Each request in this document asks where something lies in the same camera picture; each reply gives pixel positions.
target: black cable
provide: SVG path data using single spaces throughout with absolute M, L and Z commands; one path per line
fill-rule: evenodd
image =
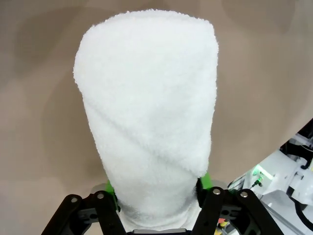
M 295 207 L 295 212 L 297 213 L 299 219 L 302 221 L 302 223 L 308 227 L 311 231 L 313 231 L 313 223 L 311 223 L 307 217 L 303 214 L 301 210 L 301 204 L 300 202 L 294 200 L 294 207 Z

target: silver bolt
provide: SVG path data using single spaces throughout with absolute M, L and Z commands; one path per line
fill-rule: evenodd
M 102 199 L 102 198 L 104 198 L 104 195 L 103 195 L 103 193 L 99 193 L 99 194 L 97 195 L 97 198 L 99 198 L 99 199 Z
M 75 203 L 75 202 L 77 202 L 78 201 L 78 199 L 76 198 L 76 197 L 73 197 L 72 199 L 71 199 L 71 202 L 72 203 Z
M 216 188 L 216 189 L 213 190 L 213 193 L 214 193 L 215 195 L 220 195 L 220 194 L 221 194 L 221 191 L 220 191 L 218 188 Z
M 241 192 L 241 193 L 240 193 L 240 196 L 246 198 L 246 197 L 248 197 L 248 194 L 247 194 L 246 192 Z

